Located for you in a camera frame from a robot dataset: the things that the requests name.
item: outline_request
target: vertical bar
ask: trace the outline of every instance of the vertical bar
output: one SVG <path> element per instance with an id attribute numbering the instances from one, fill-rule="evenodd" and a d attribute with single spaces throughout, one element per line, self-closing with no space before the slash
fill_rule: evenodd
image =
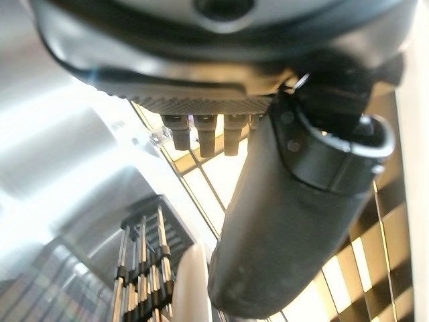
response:
<path id="1" fill-rule="evenodd" d="M 128 237 L 129 237 L 129 227 L 126 227 L 122 233 L 121 246 L 119 247 L 118 268 L 125 266 L 125 254 L 127 251 Z M 117 277 L 115 281 L 115 286 L 113 288 L 113 298 L 111 303 L 112 313 L 111 313 L 110 320 L 112 322 L 119 322 L 121 318 L 123 283 L 124 283 L 123 278 Z"/>

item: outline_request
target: bright light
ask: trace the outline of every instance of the bright light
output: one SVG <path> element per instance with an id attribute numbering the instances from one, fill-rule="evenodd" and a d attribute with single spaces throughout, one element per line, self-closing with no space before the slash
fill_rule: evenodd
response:
<path id="1" fill-rule="evenodd" d="M 373 287 L 373 285 L 371 284 L 371 278 L 369 277 L 369 270 L 367 260 L 365 258 L 365 252 L 363 250 L 362 239 L 358 237 L 356 240 L 352 241 L 351 247 L 355 254 L 357 270 L 361 277 L 363 291 L 367 292 L 371 287 Z"/>
<path id="2" fill-rule="evenodd" d="M 314 282 L 311 282 L 283 312 L 289 322 L 330 321 Z"/>
<path id="3" fill-rule="evenodd" d="M 323 273 L 326 278 L 332 299 L 339 313 L 351 305 L 349 292 L 344 281 L 343 272 L 336 256 L 332 257 L 324 266 Z"/>
<path id="4" fill-rule="evenodd" d="M 120 149 L 109 150 L 73 169 L 30 199 L 15 204 L 0 217 L 0 254 L 6 258 L 29 242 L 47 244 L 59 223 L 80 205 L 98 184 L 127 164 Z"/>

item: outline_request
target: hole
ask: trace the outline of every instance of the hole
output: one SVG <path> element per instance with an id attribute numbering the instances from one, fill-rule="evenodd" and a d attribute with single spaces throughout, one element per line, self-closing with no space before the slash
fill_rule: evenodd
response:
<path id="1" fill-rule="evenodd" d="M 194 6 L 203 16 L 215 21 L 233 21 L 246 15 L 254 0 L 195 0 Z"/>

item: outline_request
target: white curved surface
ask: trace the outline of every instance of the white curved surface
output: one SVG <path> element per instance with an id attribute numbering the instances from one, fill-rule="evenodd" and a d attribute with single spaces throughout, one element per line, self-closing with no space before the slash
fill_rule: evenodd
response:
<path id="1" fill-rule="evenodd" d="M 419 3 L 406 53 L 407 68 L 397 91 L 410 223 L 415 321 L 429 318 L 429 8 Z"/>
<path id="2" fill-rule="evenodd" d="M 197 243 L 184 253 L 179 263 L 174 285 L 172 322 L 212 322 L 207 280 L 204 244 Z"/>

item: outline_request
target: black cylinder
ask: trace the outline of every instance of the black cylinder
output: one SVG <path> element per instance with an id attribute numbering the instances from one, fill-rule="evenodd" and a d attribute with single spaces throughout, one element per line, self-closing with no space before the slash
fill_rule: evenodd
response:
<path id="1" fill-rule="evenodd" d="M 280 152 L 285 145 L 278 142 L 281 136 L 272 124 L 270 116 L 265 116 L 250 142 L 209 268 L 208 293 L 213 305 L 250 319 L 264 319 L 278 312 L 305 288 L 344 240 L 348 227 L 365 205 L 369 188 L 360 193 L 339 193 L 298 179 L 292 171 L 303 169 L 296 164 L 291 170 L 287 167 Z M 303 138 L 302 133 L 311 135 L 314 131 L 298 132 Z M 380 144 L 383 154 L 388 150 L 385 146 L 394 143 Z M 353 149 L 349 154 L 341 158 L 353 157 Z M 323 153 L 315 157 L 321 162 L 332 158 Z M 376 154 L 371 157 L 381 159 Z M 323 171 L 317 169 L 317 162 L 311 164 L 315 168 L 297 173 Z M 347 178 L 347 171 L 357 171 L 348 164 L 343 162 L 334 177 Z M 358 169 L 367 174 L 372 166 Z"/>

